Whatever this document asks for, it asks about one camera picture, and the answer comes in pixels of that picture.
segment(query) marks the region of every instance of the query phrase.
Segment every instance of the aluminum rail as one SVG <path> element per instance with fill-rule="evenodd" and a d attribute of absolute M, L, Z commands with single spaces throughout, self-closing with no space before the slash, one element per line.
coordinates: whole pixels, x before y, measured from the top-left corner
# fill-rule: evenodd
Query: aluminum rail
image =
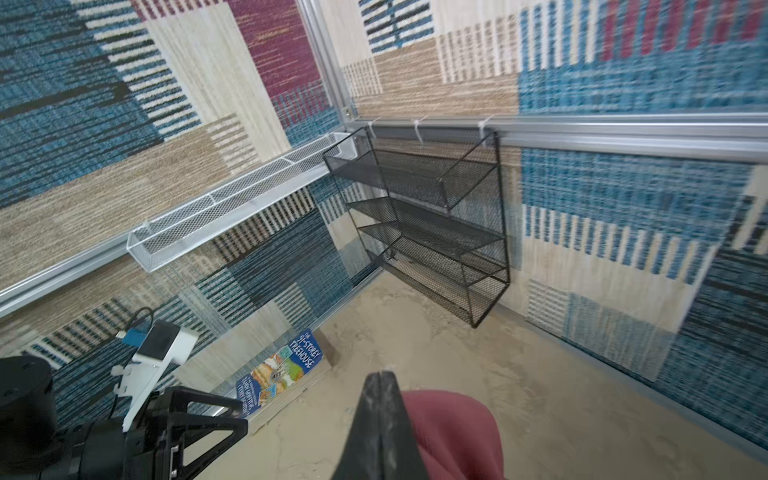
<path fill-rule="evenodd" d="M 415 119 L 357 118 L 349 131 L 372 125 L 414 127 Z M 768 164 L 768 114 L 493 115 L 426 117 L 424 127 L 492 128 L 502 145 L 612 154 Z"/>
<path fill-rule="evenodd" d="M 318 1 L 296 0 L 296 5 L 301 13 L 330 104 L 336 109 L 341 123 L 350 121 L 355 117 L 352 96 L 331 45 L 331 37 Z"/>
<path fill-rule="evenodd" d="M 83 250 L 54 266 L 36 273 L 19 283 L 0 291 L 0 317 L 34 302 L 48 293 L 63 287 L 100 266 L 110 263 L 127 253 L 129 232 Z"/>

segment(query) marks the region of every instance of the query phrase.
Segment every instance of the book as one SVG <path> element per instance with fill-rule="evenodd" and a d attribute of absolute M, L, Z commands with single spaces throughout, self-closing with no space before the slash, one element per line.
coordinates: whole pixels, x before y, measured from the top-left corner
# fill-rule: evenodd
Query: book
<path fill-rule="evenodd" d="M 254 414 L 270 400 L 302 379 L 319 361 L 323 352 L 310 329 L 278 349 L 253 371 L 237 380 L 237 399 L 243 403 L 243 417 Z"/>

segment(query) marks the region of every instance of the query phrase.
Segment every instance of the cable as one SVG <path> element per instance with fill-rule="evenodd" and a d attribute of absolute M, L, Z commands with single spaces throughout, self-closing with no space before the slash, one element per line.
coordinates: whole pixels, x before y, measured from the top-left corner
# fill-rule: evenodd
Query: cable
<path fill-rule="evenodd" d="M 141 312 L 143 312 L 145 310 L 147 310 L 149 312 L 149 321 L 150 321 L 150 323 L 149 323 L 149 328 L 147 329 L 147 331 L 149 332 L 152 329 L 152 327 L 154 326 L 154 310 L 152 310 L 148 306 L 142 306 L 139 310 L 136 310 L 134 312 L 134 314 L 131 315 L 131 318 L 128 320 L 128 324 L 123 328 L 123 330 L 125 330 L 127 332 L 128 330 L 134 328 L 136 325 L 141 324 L 141 322 L 143 322 L 144 320 L 141 320 L 141 322 L 139 322 L 136 325 L 134 325 L 134 323 L 136 323 L 136 320 L 138 320 L 139 313 L 141 313 Z"/>
<path fill-rule="evenodd" d="M 149 333 L 149 331 L 152 330 L 152 327 L 154 326 L 154 310 L 151 309 L 148 306 L 142 306 L 139 310 L 136 310 L 134 312 L 134 314 L 131 315 L 131 318 L 128 320 L 127 324 L 124 326 L 124 328 L 122 330 L 127 333 L 128 330 L 134 328 L 135 326 L 141 325 L 143 323 L 143 321 L 146 320 L 147 316 L 145 316 L 138 323 L 136 323 L 136 320 L 138 320 L 138 318 L 139 318 L 139 313 L 144 312 L 145 310 L 148 312 L 147 315 L 149 316 L 149 328 L 147 328 L 147 333 Z M 123 365 L 123 368 L 127 367 L 128 363 L 131 363 L 131 357 L 134 355 L 134 353 L 136 353 L 137 350 L 139 350 L 138 347 L 136 347 L 134 352 L 128 357 L 128 362 L 125 365 Z M 120 399 L 120 397 L 118 396 L 117 393 L 115 393 L 114 394 L 114 400 L 112 401 L 112 408 L 109 409 L 109 415 L 107 415 L 108 419 L 112 418 L 112 416 L 114 414 L 114 410 L 118 407 L 118 400 L 119 399 Z"/>

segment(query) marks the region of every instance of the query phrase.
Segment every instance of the carpet panel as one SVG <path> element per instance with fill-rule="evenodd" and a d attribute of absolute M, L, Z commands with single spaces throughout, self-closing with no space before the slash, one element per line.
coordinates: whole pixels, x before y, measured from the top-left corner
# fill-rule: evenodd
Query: carpet panel
<path fill-rule="evenodd" d="M 294 0 L 228 0 L 270 98 L 320 80 Z"/>
<path fill-rule="evenodd" d="M 352 289 L 336 249 L 327 250 L 322 256 L 315 255 L 311 268 L 296 279 L 296 284 L 317 317 L 336 305 Z"/>
<path fill-rule="evenodd" d="M 233 262 L 313 211 L 314 207 L 310 187 L 304 187 L 230 228 L 211 243 L 228 263 Z"/>
<path fill-rule="evenodd" d="M 131 3 L 71 2 L 163 139 L 195 128 L 200 118 Z"/>
<path fill-rule="evenodd" d="M 498 7 L 500 3 L 496 2 L 492 6 Z M 452 26 L 452 30 L 441 32 L 435 37 L 443 83 L 461 83 L 519 72 L 515 15 L 496 12 L 498 16 L 492 20 L 471 23 L 456 18 L 455 12 L 442 13 L 453 21 L 443 26 Z"/>
<path fill-rule="evenodd" d="M 222 3 L 224 0 L 185 0 L 184 2 L 177 2 L 177 0 L 131 0 L 136 13 L 145 21 L 168 15 L 179 15 L 196 8 Z"/>
<path fill-rule="evenodd" d="M 253 152 L 238 170 L 290 149 L 260 72 L 226 3 L 145 23 L 204 123 L 236 113 Z"/>
<path fill-rule="evenodd" d="M 5 2 L 0 22 L 0 207 L 162 142 L 69 2 Z"/>
<path fill-rule="evenodd" d="M 22 281 L 228 178 L 209 131 L 216 134 L 217 124 L 1 209 L 0 256 L 9 261 L 0 286 Z"/>
<path fill-rule="evenodd" d="M 257 310 L 227 268 L 200 280 L 197 288 L 230 326 L 236 326 Z"/>
<path fill-rule="evenodd" d="M 699 247 L 685 276 L 687 283 L 693 283 L 707 250 L 723 241 L 737 207 L 735 200 L 751 170 L 749 165 L 730 162 L 526 148 L 523 203 L 545 209 L 526 209 L 525 234 L 532 232 L 536 238 L 557 243 L 564 233 L 564 246 L 583 248 L 586 254 L 593 253 L 592 243 L 597 241 L 596 253 L 601 257 L 609 230 L 598 231 L 597 223 L 584 225 L 583 219 L 612 223 L 620 232 L 613 235 L 613 250 L 607 256 L 611 261 L 643 270 L 651 262 L 651 253 L 659 250 L 662 256 L 655 256 L 650 269 L 660 274 L 663 255 L 674 255 L 664 272 L 671 279 L 681 275 L 690 242 L 695 240 Z M 567 214 L 564 223 L 559 213 Z M 691 221 L 692 215 L 697 221 Z M 622 243 L 625 234 L 626 243 Z M 674 237 L 679 240 L 673 243 Z M 621 255 L 625 250 L 637 255 Z"/>
<path fill-rule="evenodd" d="M 381 94 L 355 98 L 355 107 L 368 117 L 424 115 L 514 114 L 515 77 L 469 79 L 443 83 L 437 43 L 419 41 L 374 58 Z"/>
<path fill-rule="evenodd" d="M 768 25 L 752 2 L 564 0 L 523 10 L 519 28 L 521 112 L 764 111 L 768 102 Z"/>
<path fill-rule="evenodd" d="M 403 48 L 435 31 L 428 0 L 390 0 L 385 5 L 363 1 L 358 5 L 374 55 Z"/>
<path fill-rule="evenodd" d="M 317 319 L 301 288 L 296 283 L 275 296 L 275 303 L 297 332 L 300 331 L 300 327 L 306 328 Z"/>
<path fill-rule="evenodd" d="M 754 205 L 766 185 L 747 189 Z M 768 257 L 756 252 L 756 221 L 737 215 L 676 337 L 656 387 L 672 399 L 768 447 Z"/>
<path fill-rule="evenodd" d="M 0 318 L 0 355 L 14 355 L 25 344 L 53 333 L 117 296 L 126 286 L 142 281 L 147 281 L 147 274 L 126 255 Z"/>
<path fill-rule="evenodd" d="M 314 210 L 231 264 L 229 269 L 259 308 L 328 253 L 336 254 L 336 248 L 322 217 Z"/>

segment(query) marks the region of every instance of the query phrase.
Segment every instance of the zip tie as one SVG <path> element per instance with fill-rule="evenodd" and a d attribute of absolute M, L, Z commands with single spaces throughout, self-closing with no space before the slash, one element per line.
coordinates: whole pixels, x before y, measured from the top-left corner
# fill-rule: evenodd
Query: zip tie
<path fill-rule="evenodd" d="M 486 118 L 485 120 L 480 120 L 478 122 L 478 128 L 480 129 L 480 140 L 485 138 L 485 124 L 487 124 L 488 120 L 491 120 L 495 116 L 496 116 L 496 114 L 493 114 L 490 117 Z"/>
<path fill-rule="evenodd" d="M 426 115 L 425 117 L 422 117 L 421 120 L 414 120 L 413 121 L 413 130 L 416 132 L 416 138 L 419 139 L 419 143 L 422 144 L 422 145 L 424 144 L 424 140 L 422 139 L 422 135 L 419 133 L 419 123 L 421 123 L 421 121 L 424 120 L 427 117 L 428 117 L 428 115 Z"/>
<path fill-rule="evenodd" d="M 373 137 L 373 140 L 376 139 L 376 132 L 373 131 L 373 122 L 379 120 L 380 118 L 381 117 L 376 117 L 373 120 L 371 120 L 370 122 L 368 122 L 368 130 L 371 132 L 371 137 Z"/>

